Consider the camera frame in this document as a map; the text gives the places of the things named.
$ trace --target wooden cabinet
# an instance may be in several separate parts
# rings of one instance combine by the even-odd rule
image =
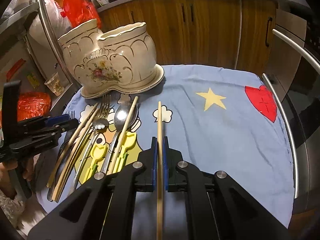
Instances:
[[[191,63],[235,68],[240,0],[188,0]]]
[[[240,0],[134,0],[105,10],[104,31],[146,22],[157,63],[235,68]]]
[[[133,0],[100,16],[104,31],[146,22],[160,65],[210,65],[261,76],[276,8],[272,0]]]
[[[271,0],[242,0],[241,40],[236,69],[258,76],[264,72],[272,44],[272,29],[276,24],[276,8],[277,3]]]

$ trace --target oven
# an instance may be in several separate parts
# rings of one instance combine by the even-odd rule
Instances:
[[[291,127],[296,164],[293,214],[320,204],[320,35],[312,23],[277,10],[266,73]]]

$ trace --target metal bolt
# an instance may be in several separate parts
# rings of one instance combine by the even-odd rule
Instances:
[[[97,172],[93,177],[95,179],[103,179],[104,173],[103,172]]]
[[[220,179],[224,179],[227,176],[227,174],[224,171],[218,171],[217,177]]]
[[[142,162],[135,162],[132,164],[132,166],[136,169],[141,168],[142,167]]]
[[[185,168],[185,167],[188,166],[188,163],[185,162],[185,161],[179,161],[179,162],[178,162],[178,166],[179,166],[180,168]]]

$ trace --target oven door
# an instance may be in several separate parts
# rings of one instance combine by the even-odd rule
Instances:
[[[293,213],[300,213],[320,204],[320,56],[282,32],[272,32],[301,56],[282,100],[296,146],[299,174]]]

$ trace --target flower painting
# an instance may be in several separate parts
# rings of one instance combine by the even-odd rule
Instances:
[[[97,81],[117,81],[120,82],[122,78],[121,73],[117,72],[112,66],[108,66],[104,60],[99,62],[99,65],[93,63],[94,69],[89,68],[91,71],[90,76],[94,82]]]

